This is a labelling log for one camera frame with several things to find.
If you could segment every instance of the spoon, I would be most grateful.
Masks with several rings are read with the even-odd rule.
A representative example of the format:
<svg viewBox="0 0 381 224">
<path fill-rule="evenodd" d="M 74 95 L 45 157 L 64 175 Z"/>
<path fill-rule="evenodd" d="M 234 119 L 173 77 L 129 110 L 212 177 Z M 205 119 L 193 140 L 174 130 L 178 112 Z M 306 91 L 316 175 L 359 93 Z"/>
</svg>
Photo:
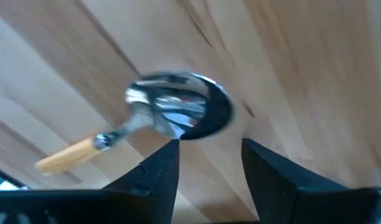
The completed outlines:
<svg viewBox="0 0 381 224">
<path fill-rule="evenodd" d="M 58 174 L 111 149 L 143 128 L 173 139 L 194 140 L 215 134 L 232 120 L 233 106 L 215 81 L 191 72 L 144 75 L 125 91 L 131 117 L 119 128 L 78 142 L 36 163 L 45 174 Z"/>
</svg>

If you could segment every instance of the spoon handle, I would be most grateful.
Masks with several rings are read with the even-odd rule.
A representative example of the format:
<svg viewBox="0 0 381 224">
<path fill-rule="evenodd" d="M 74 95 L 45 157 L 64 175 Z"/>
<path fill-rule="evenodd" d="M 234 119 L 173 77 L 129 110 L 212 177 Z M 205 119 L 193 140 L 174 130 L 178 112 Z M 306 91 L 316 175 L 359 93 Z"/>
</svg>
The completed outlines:
<svg viewBox="0 0 381 224">
<path fill-rule="evenodd" d="M 46 175 L 55 175 L 72 169 L 89 161 L 101 152 L 109 150 L 118 141 L 133 134 L 135 131 L 150 126 L 151 122 L 152 120 L 147 114 L 135 114 L 118 129 L 97 134 L 94 138 L 82 140 L 40 160 L 35 164 L 35 167 Z"/>
<path fill-rule="evenodd" d="M 45 175 L 55 175 L 74 168 L 101 152 L 94 147 L 93 138 L 87 138 L 40 160 L 35 167 Z"/>
</svg>

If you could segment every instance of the wooden handle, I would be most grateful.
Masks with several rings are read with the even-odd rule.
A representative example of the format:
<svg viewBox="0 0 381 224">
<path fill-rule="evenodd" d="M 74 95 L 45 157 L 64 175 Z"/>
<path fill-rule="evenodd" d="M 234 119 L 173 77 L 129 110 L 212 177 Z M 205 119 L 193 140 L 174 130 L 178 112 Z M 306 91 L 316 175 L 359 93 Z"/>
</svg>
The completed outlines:
<svg viewBox="0 0 381 224">
<path fill-rule="evenodd" d="M 86 162 L 101 153 L 93 146 L 92 139 L 88 138 L 42 159 L 35 167 L 44 174 L 54 175 Z"/>
</svg>

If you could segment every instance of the light wood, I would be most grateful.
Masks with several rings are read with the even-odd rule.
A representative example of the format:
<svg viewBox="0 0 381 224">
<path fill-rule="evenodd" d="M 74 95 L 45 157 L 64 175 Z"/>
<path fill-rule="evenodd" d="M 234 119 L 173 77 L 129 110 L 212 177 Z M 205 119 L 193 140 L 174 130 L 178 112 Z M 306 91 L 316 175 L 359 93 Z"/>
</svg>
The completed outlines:
<svg viewBox="0 0 381 224">
<path fill-rule="evenodd" d="M 80 141 L 35 164 L 43 174 L 54 175 L 72 169 L 102 153 L 93 145 L 93 138 Z"/>
<path fill-rule="evenodd" d="M 35 189 L 117 179 L 168 138 L 142 130 L 56 176 L 34 162 L 117 127 L 123 90 L 167 69 L 218 81 L 237 112 L 181 143 L 175 222 L 257 219 L 244 136 L 349 187 L 381 187 L 381 0 L 0 0 L 0 168 Z"/>
</svg>

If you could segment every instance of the wood grain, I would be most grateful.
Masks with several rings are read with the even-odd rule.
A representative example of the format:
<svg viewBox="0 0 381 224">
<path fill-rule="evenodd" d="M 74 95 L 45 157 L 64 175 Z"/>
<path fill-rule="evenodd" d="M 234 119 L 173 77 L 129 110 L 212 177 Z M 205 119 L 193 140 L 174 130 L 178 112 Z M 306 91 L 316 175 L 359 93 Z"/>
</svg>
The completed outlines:
<svg viewBox="0 0 381 224">
<path fill-rule="evenodd" d="M 37 189 L 117 179 L 168 138 L 136 133 L 56 177 L 34 162 L 119 125 L 123 90 L 154 70 L 218 81 L 237 112 L 181 143 L 174 223 L 258 218 L 242 137 L 349 187 L 381 186 L 381 0 L 0 0 L 0 168 Z"/>
</svg>

